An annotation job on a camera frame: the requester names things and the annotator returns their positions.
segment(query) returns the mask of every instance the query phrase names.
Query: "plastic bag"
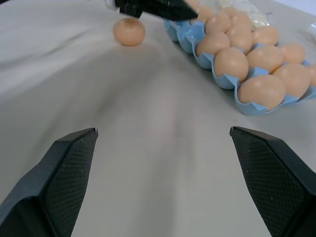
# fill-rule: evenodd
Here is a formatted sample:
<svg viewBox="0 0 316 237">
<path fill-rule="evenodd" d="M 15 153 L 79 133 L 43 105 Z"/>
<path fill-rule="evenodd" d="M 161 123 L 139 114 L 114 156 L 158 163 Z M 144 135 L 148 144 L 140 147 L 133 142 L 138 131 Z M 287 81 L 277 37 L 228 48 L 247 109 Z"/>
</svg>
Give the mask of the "plastic bag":
<svg viewBox="0 0 316 237">
<path fill-rule="evenodd" d="M 269 26 L 274 22 L 271 12 L 262 13 L 255 5 L 248 0 L 217 0 L 221 8 L 232 6 L 238 11 L 246 13 L 253 21 L 255 28 Z"/>
</svg>

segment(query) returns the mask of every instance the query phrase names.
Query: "robotic arm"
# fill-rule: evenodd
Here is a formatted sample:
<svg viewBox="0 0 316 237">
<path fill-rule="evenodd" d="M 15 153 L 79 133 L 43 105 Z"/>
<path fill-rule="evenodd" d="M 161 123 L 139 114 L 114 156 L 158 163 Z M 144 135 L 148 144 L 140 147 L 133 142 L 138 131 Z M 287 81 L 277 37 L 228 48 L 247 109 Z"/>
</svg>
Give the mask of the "robotic arm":
<svg viewBox="0 0 316 237">
<path fill-rule="evenodd" d="M 171 21 L 184 21 L 198 15 L 183 0 L 104 0 L 106 6 L 136 18 L 143 12 Z"/>
</svg>

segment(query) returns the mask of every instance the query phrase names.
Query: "egg carton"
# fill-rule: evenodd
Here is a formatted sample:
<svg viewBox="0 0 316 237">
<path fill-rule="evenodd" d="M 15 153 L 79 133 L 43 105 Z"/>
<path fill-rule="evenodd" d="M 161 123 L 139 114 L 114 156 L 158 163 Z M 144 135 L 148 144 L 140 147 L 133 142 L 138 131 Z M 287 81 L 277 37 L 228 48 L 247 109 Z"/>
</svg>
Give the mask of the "egg carton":
<svg viewBox="0 0 316 237">
<path fill-rule="evenodd" d="M 297 98 L 291 95 L 286 95 L 282 103 L 272 110 L 267 110 L 265 106 L 250 102 L 247 104 L 243 104 L 238 99 L 238 89 L 242 85 L 239 83 L 238 78 L 223 75 L 218 77 L 214 73 L 214 58 L 213 54 L 202 53 L 201 56 L 196 56 L 196 48 L 198 43 L 205 37 L 204 31 L 204 23 L 195 21 L 192 25 L 190 25 L 190 21 L 181 21 L 181 22 L 172 22 L 165 20 L 164 21 L 165 28 L 167 33 L 172 41 L 178 42 L 182 49 L 188 53 L 193 54 L 196 59 L 197 64 L 199 64 L 202 68 L 211 70 L 210 76 L 213 75 L 215 82 L 222 88 L 227 90 L 234 90 L 234 98 L 235 103 L 238 109 L 245 115 L 265 115 L 271 113 L 282 106 L 296 105 L 300 104 L 305 100 L 316 97 L 316 87 L 310 86 L 306 93 L 301 97 Z M 255 45 L 252 50 L 262 47 L 262 44 Z M 304 66 L 308 66 L 309 62 L 304 61 Z M 255 67 L 249 71 L 247 79 L 260 75 L 267 75 L 269 72 L 265 69 Z"/>
</svg>

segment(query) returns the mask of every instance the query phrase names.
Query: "white table surface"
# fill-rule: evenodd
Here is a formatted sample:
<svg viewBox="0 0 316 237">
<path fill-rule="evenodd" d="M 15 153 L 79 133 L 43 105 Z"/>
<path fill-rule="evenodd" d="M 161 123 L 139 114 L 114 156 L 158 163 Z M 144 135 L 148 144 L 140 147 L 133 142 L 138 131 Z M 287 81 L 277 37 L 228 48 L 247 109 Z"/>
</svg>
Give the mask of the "white table surface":
<svg viewBox="0 0 316 237">
<path fill-rule="evenodd" d="M 275 0 L 292 8 L 307 12 L 316 16 L 316 4 L 314 0 Z"/>
<path fill-rule="evenodd" d="M 268 0 L 283 41 L 310 15 Z M 231 126 L 284 139 L 316 170 L 316 100 L 247 117 L 143 15 L 139 47 L 121 47 L 122 16 L 101 0 L 14 0 L 0 7 L 0 201 L 53 141 L 97 127 L 74 237 L 268 237 L 243 179 Z"/>
</svg>

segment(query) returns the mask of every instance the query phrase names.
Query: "table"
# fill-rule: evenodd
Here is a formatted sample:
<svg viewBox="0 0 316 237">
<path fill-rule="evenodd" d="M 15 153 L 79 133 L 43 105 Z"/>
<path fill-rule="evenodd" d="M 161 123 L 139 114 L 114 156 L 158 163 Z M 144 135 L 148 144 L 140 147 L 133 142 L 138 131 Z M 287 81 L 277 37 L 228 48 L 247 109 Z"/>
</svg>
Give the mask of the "table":
<svg viewBox="0 0 316 237">
<path fill-rule="evenodd" d="M 313 0 L 304 0 L 300 2 L 301 4 L 298 4 L 298 2 L 295 0 L 276 0 L 276 1 L 316 16 L 316 7 L 313 5 Z"/>
<path fill-rule="evenodd" d="M 315 19 L 278 3 L 283 41 Z M 122 16 L 102 1 L 15 0 L 0 7 L 0 201 L 50 145 L 97 127 L 89 184 L 74 237 L 268 237 L 245 185 L 231 126 L 284 139 L 316 170 L 316 101 L 247 117 L 231 92 L 143 15 L 139 47 L 121 47 Z"/>
</svg>

